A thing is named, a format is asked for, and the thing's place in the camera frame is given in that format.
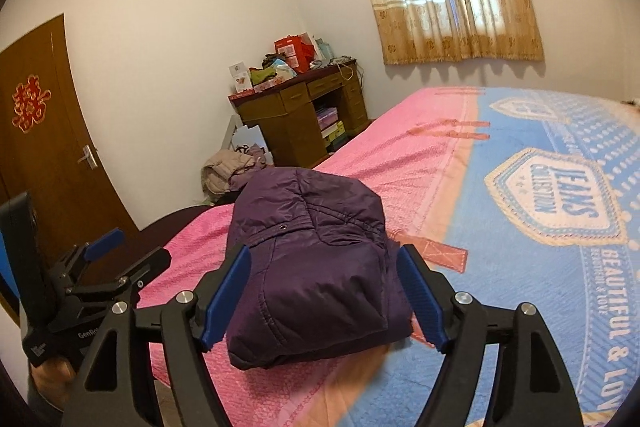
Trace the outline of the person's left hand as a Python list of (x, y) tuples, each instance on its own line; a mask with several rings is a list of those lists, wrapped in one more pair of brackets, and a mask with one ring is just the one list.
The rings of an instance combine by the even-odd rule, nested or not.
[(29, 373), (38, 393), (59, 410), (66, 406), (76, 371), (70, 361), (64, 358), (52, 358), (39, 366), (29, 365)]

